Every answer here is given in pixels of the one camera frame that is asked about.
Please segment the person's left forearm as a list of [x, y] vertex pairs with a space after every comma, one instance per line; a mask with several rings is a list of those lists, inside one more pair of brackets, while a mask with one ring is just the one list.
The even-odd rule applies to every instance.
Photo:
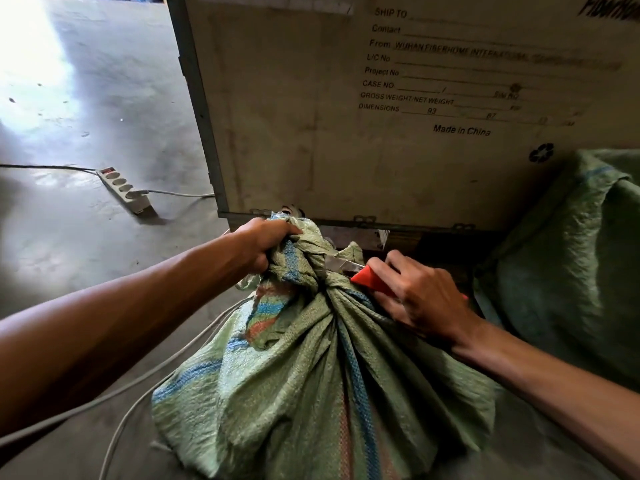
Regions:
[[42, 415], [63, 387], [75, 403], [107, 388], [251, 268], [250, 244], [248, 235], [228, 233], [0, 319], [0, 433]]

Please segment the green striped woven sack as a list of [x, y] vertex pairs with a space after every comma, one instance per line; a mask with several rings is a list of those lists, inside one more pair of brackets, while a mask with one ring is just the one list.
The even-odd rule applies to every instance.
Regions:
[[162, 441], [213, 480], [403, 480], [492, 435], [491, 379], [402, 330], [310, 219], [268, 254], [249, 300], [152, 394]]

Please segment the plain green woven sack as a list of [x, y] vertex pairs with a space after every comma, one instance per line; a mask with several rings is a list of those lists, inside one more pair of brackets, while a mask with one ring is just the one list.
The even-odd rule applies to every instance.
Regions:
[[474, 271], [485, 318], [640, 393], [640, 149], [580, 150]]

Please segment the person's left hand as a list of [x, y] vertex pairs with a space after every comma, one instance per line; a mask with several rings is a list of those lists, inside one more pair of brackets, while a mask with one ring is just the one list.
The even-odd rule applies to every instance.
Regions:
[[265, 221], [286, 220], [256, 217], [232, 233], [234, 240], [239, 244], [240, 256], [248, 274], [262, 274], [269, 265], [269, 250], [265, 250]]

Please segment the large wooden shipping crate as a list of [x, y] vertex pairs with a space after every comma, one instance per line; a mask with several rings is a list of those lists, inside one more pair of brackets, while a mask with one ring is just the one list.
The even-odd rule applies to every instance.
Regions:
[[220, 216], [507, 230], [640, 149], [640, 0], [166, 0]]

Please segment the white power strip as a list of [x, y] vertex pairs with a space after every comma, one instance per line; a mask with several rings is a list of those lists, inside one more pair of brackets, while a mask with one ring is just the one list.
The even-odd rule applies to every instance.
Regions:
[[114, 167], [95, 170], [104, 186], [130, 213], [140, 215], [152, 208], [148, 191], [136, 188]]

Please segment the person's right forearm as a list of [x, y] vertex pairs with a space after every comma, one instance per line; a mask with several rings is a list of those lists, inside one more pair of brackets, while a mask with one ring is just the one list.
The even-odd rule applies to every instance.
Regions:
[[473, 313], [451, 321], [451, 351], [564, 428], [626, 479], [640, 480], [640, 394], [572, 366]]

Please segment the person's right hand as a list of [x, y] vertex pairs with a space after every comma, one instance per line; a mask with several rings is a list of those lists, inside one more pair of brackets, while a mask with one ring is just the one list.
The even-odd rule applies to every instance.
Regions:
[[422, 265], [399, 251], [389, 252], [383, 261], [401, 275], [396, 292], [400, 303], [374, 292], [393, 320], [431, 345], [455, 353], [484, 339], [488, 323], [468, 307], [448, 271]]

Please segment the red utility knife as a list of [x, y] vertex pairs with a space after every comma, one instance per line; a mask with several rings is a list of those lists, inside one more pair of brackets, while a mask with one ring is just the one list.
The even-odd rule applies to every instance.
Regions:
[[352, 260], [335, 255], [325, 255], [324, 268], [327, 272], [339, 273], [346, 276], [350, 282], [366, 287], [372, 291], [380, 292], [390, 298], [401, 302], [400, 298], [384, 282], [369, 265], [359, 264]]

